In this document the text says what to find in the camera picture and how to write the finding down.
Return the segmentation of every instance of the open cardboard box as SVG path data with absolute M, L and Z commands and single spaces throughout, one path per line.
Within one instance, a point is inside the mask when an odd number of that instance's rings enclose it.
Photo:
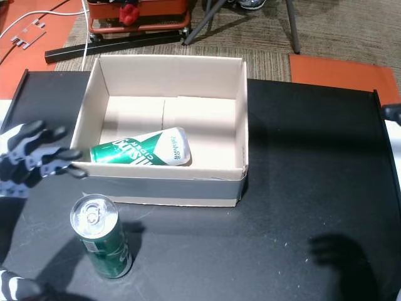
M 248 167 L 246 63 L 240 58 L 103 55 L 92 69 L 71 148 L 182 127 L 189 166 L 99 164 L 86 193 L 116 202 L 235 206 Z M 96 181 L 91 191 L 91 181 Z

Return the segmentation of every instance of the lying can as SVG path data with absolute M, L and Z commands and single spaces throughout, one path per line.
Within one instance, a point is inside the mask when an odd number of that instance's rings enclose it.
M 101 276 L 119 278 L 128 273 L 132 255 L 117 208 L 110 199 L 100 194 L 79 199 L 71 210 L 70 220 Z
M 91 161 L 134 165 L 178 166 L 189 162 L 190 150 L 180 127 L 100 144 L 90 149 Z

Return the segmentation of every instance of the can lid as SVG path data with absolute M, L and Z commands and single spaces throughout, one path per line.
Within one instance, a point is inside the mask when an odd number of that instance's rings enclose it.
M 118 211 L 105 196 L 92 194 L 76 202 L 70 219 L 72 227 L 80 236 L 96 239 L 111 232 L 117 223 Z

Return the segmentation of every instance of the orange mat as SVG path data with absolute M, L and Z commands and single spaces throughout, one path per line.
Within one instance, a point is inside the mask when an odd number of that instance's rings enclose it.
M 294 83 L 378 91 L 382 105 L 401 102 L 390 68 L 354 61 L 290 55 L 291 79 Z
M 14 0 L 9 4 L 4 23 L 0 25 L 0 31 L 6 29 L 13 21 L 20 16 L 38 10 L 50 10 L 63 0 Z M 80 0 L 70 0 L 56 9 L 59 13 L 75 13 L 82 10 Z M 21 32 L 41 14 L 33 14 L 25 17 L 13 26 L 0 39 L 0 58 L 12 47 L 10 39 Z M 26 50 L 15 48 L 6 60 L 0 65 L 0 99 L 11 99 L 21 79 L 24 70 L 31 71 L 52 71 L 55 64 L 47 65 L 44 61 L 44 52 L 55 48 L 61 48 L 65 44 L 70 31 L 74 25 L 76 16 L 55 16 L 46 15 L 40 20 L 46 23 L 46 33 L 35 41 Z

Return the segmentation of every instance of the chair leg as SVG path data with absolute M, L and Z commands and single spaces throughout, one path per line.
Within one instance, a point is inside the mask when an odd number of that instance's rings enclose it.
M 184 40 L 183 45 L 189 45 L 196 35 L 202 30 L 202 28 L 214 17 L 214 15 L 220 10 L 220 8 L 226 3 L 227 0 L 218 0 L 210 11 L 205 15 L 203 20 L 194 28 L 188 38 Z
M 211 10 L 212 0 L 207 0 L 206 2 L 206 14 Z
M 294 52 L 298 55 L 301 53 L 301 45 L 299 44 L 298 30 L 296 29 L 295 8 L 293 0 L 286 0 L 286 3 L 287 3 L 289 26 L 291 27 L 291 35 L 293 37 Z

